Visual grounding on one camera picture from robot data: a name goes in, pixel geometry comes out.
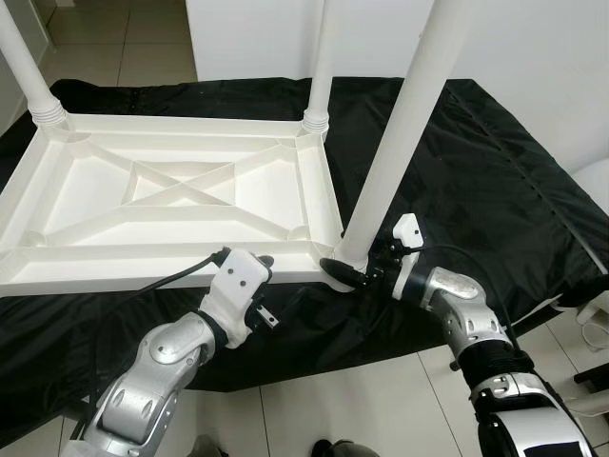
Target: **white floor tile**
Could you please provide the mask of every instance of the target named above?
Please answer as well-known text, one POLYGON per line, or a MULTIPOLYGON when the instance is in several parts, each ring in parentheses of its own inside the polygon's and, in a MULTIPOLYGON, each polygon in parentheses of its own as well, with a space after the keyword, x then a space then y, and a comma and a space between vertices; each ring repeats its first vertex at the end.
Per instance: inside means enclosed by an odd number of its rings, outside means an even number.
POLYGON ((592 352, 581 337, 581 326, 574 310, 567 311, 548 322, 548 327, 579 371, 609 362, 609 349, 592 352))
POLYGON ((116 86, 123 45, 58 45, 41 65, 49 85, 80 79, 97 86, 116 86))
POLYGON ((600 446, 594 449, 599 457, 609 457, 609 445, 600 446))
POLYGON ((162 86, 196 81, 190 44, 126 44, 118 84, 162 86))
POLYGON ((53 12, 55 11, 55 2, 47 2, 46 4, 40 4, 40 5, 36 5, 36 8, 38 9, 38 13, 40 14, 40 20, 42 21, 43 24, 47 24, 49 22, 49 19, 51 18, 51 16, 53 15, 53 12))
POLYGON ((158 0, 134 2, 126 43, 190 43, 186 5, 158 0))
POLYGON ((382 456, 459 456, 416 354, 262 387, 273 457, 308 457, 321 438, 382 456))
POLYGON ((49 22, 55 45, 122 44, 125 42, 129 3, 124 0, 77 1, 58 8, 49 22))
POLYGON ((469 387, 460 371, 452 371, 453 355, 448 346, 419 352, 462 457, 481 457, 478 423, 469 402, 469 387))
POLYGON ((2 457, 55 457, 59 454, 62 418, 58 417, 0 450, 2 457))
MULTIPOLYGON (((552 384, 563 400, 589 393, 584 386, 573 381, 577 372, 547 326, 536 328, 522 336, 520 341, 522 349, 535 362, 538 373, 552 384)), ((609 439, 609 426, 602 417, 578 419, 592 446, 598 446, 609 439)))
MULTIPOLYGON (((74 421, 66 419, 62 447, 74 426, 74 421)), ((260 390, 184 390, 155 457, 186 457, 202 434, 211 436, 230 457, 268 457, 260 390)))

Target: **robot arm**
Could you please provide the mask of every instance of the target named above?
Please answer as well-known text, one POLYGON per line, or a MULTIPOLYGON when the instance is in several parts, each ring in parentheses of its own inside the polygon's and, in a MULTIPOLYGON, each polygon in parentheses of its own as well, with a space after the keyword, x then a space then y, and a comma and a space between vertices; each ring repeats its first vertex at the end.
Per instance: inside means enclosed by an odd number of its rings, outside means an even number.
POLYGON ((173 417, 179 392, 224 346, 236 348, 251 329, 254 306, 273 327, 277 320, 255 303, 270 280, 269 267, 242 249, 232 250, 197 312, 151 330, 135 362, 106 391, 84 441, 70 441, 64 457, 152 457, 173 417))
POLYGON ((441 321, 444 337, 471 389, 484 457, 591 457, 579 427, 560 400, 514 349, 481 285, 434 268, 421 306, 441 321))

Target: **cable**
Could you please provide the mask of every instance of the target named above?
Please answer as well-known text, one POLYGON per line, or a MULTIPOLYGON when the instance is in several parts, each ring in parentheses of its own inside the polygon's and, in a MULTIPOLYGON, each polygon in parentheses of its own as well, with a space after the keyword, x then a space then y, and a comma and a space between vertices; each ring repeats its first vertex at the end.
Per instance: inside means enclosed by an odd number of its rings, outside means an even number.
POLYGON ((78 440, 79 435, 82 435, 83 430, 85 429, 85 425, 87 424, 87 418, 82 418, 80 419, 76 425, 74 426, 74 430, 72 431, 71 435, 69 436, 70 440, 78 440))
POLYGON ((482 263, 471 252, 469 252, 463 248, 460 248, 458 246, 455 246, 455 245, 434 245, 434 246, 423 246, 420 248, 404 248, 402 253, 410 254, 413 252, 424 252, 426 250, 441 250, 441 249, 453 250, 455 252, 458 252, 462 256, 469 259, 482 272, 482 274, 486 278, 486 281, 488 282, 488 285, 491 288, 491 291, 493 292, 493 294, 495 295, 495 298, 497 299, 499 308, 501 309, 501 314, 503 317, 503 321, 505 323, 505 333, 511 340, 512 345, 514 346, 514 349, 517 351, 521 351, 521 345, 518 343, 518 339, 516 338, 516 332, 514 331, 514 328, 512 327, 512 320, 510 319, 509 313, 507 312, 505 303, 503 302, 503 300, 501 299, 500 295, 497 292, 497 288, 495 287, 495 284, 493 283, 493 280, 491 279, 491 275, 488 274, 488 272, 486 271, 486 268, 484 268, 482 263))
MULTIPOLYGON (((165 286, 169 283, 177 281, 178 279, 184 278, 185 276, 188 276, 189 274, 191 274, 201 268, 206 267, 207 265, 209 265, 212 262, 215 263, 216 265, 220 266, 224 262, 224 260, 227 258, 229 253, 230 253, 230 249, 223 248, 222 250, 211 254, 209 257, 207 257, 202 262, 199 262, 198 264, 193 265, 192 267, 183 269, 182 271, 172 274, 171 276, 168 276, 167 278, 160 279, 159 281, 156 281, 155 283, 145 286, 144 288, 140 288, 139 290, 133 291, 127 297, 123 298, 122 300, 119 300, 117 303, 115 303, 112 306, 112 308, 110 308, 108 313, 104 316, 104 318, 95 328, 95 331, 93 332, 93 337, 90 340, 89 367, 88 367, 88 380, 89 380, 88 417, 87 417, 88 423, 90 423, 93 419, 93 416, 94 416, 95 410, 96 410, 96 406, 97 406, 97 400, 98 400, 97 348, 99 346, 100 335, 102 334, 102 330, 104 329, 106 324, 109 322, 109 320, 112 317, 114 317, 114 314, 116 313, 118 307, 120 307, 121 305, 123 305, 127 302, 130 302, 134 298, 137 298, 147 292, 150 292, 151 290, 155 290, 155 289, 165 286)), ((114 371, 116 374, 118 374, 118 372, 120 372, 120 370, 123 368, 123 365, 125 364, 127 359, 128 359, 128 356, 123 360, 123 362, 114 371)), ((113 378, 114 378, 114 376, 110 377, 109 381, 112 382, 113 378)))

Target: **white panel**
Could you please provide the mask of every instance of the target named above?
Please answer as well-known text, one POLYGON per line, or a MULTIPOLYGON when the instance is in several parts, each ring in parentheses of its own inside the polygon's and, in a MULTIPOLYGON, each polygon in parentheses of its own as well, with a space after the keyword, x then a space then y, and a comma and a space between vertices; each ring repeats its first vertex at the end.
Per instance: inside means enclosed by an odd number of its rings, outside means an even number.
MULTIPOLYGON (((432 0, 337 0, 335 74, 404 77, 432 0)), ((321 0, 187 0, 200 80, 312 74, 321 0)), ((487 1, 453 71, 567 170, 609 156, 606 0, 487 1)))

